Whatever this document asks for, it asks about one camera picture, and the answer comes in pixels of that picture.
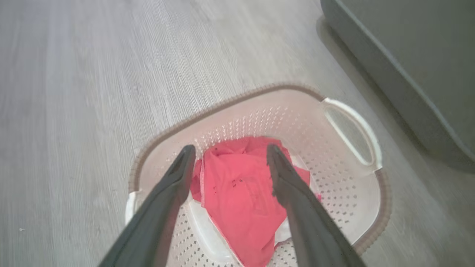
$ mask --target floor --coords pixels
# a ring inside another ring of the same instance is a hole
[[[96,266],[158,132],[290,81],[373,127],[393,191],[368,266],[472,266],[475,175],[426,154],[319,0],[0,0],[0,266]]]

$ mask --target basket rim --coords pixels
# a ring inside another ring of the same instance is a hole
[[[281,83],[281,84],[271,84],[271,85],[267,85],[263,87],[258,87],[257,89],[236,95],[228,100],[218,102],[215,105],[205,108],[202,111],[162,131],[160,134],[152,138],[141,149],[140,153],[135,158],[135,161],[133,162],[133,165],[130,171],[129,183],[128,183],[129,194],[140,190],[140,187],[139,187],[140,174],[142,172],[143,165],[145,164],[145,160],[158,145],[160,145],[162,142],[167,140],[169,137],[187,128],[188,126],[194,123],[197,123],[205,119],[206,117],[209,117],[210,115],[215,114],[216,112],[222,111],[228,107],[239,104],[250,98],[253,98],[259,95],[264,95],[264,94],[271,93],[278,90],[283,90],[283,89],[300,91],[302,93],[305,93],[315,98],[319,102],[322,102],[326,98],[322,96],[321,94],[317,93],[316,90],[313,89],[312,87],[301,85],[301,84]],[[359,255],[362,255],[383,233],[384,229],[388,225],[388,222],[391,216],[392,199],[391,199],[389,179],[382,168],[376,170],[374,174],[376,175],[378,184],[380,186],[381,205],[380,205],[380,209],[374,223],[353,244],[354,249]]]

